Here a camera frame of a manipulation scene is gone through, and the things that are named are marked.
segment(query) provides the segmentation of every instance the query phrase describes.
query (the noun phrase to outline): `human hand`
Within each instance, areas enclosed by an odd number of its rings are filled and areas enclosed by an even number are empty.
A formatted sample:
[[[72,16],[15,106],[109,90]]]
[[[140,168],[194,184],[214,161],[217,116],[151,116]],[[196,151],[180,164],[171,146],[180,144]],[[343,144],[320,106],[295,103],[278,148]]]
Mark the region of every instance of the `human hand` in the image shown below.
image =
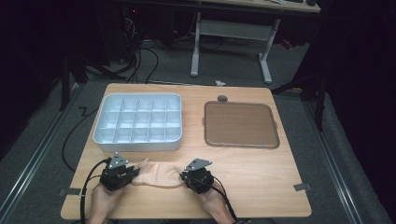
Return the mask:
[[[224,193],[222,186],[214,182],[212,187],[220,190]],[[227,205],[224,201],[224,198],[214,189],[210,189],[209,191],[195,195],[201,201],[203,208],[205,211],[212,216],[217,223],[219,224],[232,224],[235,223],[236,220],[233,219],[230,212],[227,209]]]
[[[117,205],[120,196],[125,188],[109,191],[104,185],[98,183],[92,190],[91,194],[91,215],[88,224],[103,223],[106,217],[113,211]]]

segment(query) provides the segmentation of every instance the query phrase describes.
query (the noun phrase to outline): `plastic organizer box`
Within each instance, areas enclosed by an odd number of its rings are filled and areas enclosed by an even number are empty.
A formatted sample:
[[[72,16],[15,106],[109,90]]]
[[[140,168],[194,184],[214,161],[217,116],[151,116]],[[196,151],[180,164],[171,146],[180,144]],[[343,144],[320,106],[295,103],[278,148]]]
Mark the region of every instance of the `plastic organizer box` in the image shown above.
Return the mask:
[[[180,147],[181,99],[175,93],[112,93],[93,133],[103,151],[163,151]]]

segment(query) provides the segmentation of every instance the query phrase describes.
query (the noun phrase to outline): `beige fabric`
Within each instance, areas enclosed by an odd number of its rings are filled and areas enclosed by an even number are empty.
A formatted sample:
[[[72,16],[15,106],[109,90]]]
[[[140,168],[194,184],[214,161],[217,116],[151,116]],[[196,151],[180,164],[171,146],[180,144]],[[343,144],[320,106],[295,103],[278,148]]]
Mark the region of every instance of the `beige fabric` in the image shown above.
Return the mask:
[[[177,187],[183,184],[180,169],[172,164],[151,162],[149,159],[138,163],[139,175],[132,181],[133,184],[147,184],[156,187]]]

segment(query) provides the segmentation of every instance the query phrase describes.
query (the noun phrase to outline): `table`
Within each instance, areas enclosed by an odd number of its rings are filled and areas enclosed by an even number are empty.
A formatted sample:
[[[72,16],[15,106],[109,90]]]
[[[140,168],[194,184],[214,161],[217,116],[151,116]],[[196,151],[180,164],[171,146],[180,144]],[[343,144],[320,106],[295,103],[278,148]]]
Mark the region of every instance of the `table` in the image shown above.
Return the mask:
[[[286,2],[285,5],[280,5],[271,1],[263,0],[201,0],[205,3],[218,3],[218,4],[230,4],[237,5],[241,7],[264,7],[277,10],[289,10],[298,12],[314,12],[319,13],[320,7],[314,5],[310,7],[304,1],[303,3]],[[213,21],[213,20],[201,20],[201,13],[197,12],[197,20],[195,25],[195,44],[192,54],[191,63],[191,76],[198,76],[199,68],[199,42],[201,35],[217,35],[225,37],[235,37],[235,38],[245,38],[253,40],[265,41],[265,46],[263,46],[263,52],[260,53],[259,62],[262,68],[262,75],[264,77],[264,82],[266,84],[272,83],[271,74],[268,68],[267,57],[270,52],[271,46],[274,42],[276,36],[276,31],[280,19],[275,19],[272,25],[257,25],[257,24],[247,24],[239,22],[228,22],[228,21]]]
[[[288,138],[270,90],[265,88],[172,86],[152,84],[110,84],[105,95],[113,92],[175,92],[182,100],[183,134],[180,148],[160,152],[120,152],[130,164],[149,158],[185,167],[193,159],[213,161],[206,169],[217,177],[231,201],[238,217],[307,217],[311,207],[301,184]],[[280,145],[275,149],[248,147],[211,147],[204,138],[204,104],[226,95],[229,102],[269,105],[277,124]],[[100,160],[112,157],[93,142],[94,124],[82,152],[70,188],[81,189],[91,168]],[[93,175],[99,175],[103,167]],[[98,179],[90,181],[87,190],[86,212],[90,213],[90,195]],[[174,189],[150,186],[128,188],[111,218],[205,218],[193,192],[185,185]],[[61,215],[65,219],[79,219],[78,195],[67,195]]]

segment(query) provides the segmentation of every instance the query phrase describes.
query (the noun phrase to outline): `brown tray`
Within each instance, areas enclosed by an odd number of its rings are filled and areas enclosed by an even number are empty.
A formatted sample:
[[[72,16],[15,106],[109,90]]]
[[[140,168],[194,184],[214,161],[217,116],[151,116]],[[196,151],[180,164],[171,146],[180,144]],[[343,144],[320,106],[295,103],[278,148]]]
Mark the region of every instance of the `brown tray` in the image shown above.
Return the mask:
[[[214,147],[279,147],[272,110],[249,103],[205,104],[205,140]]]

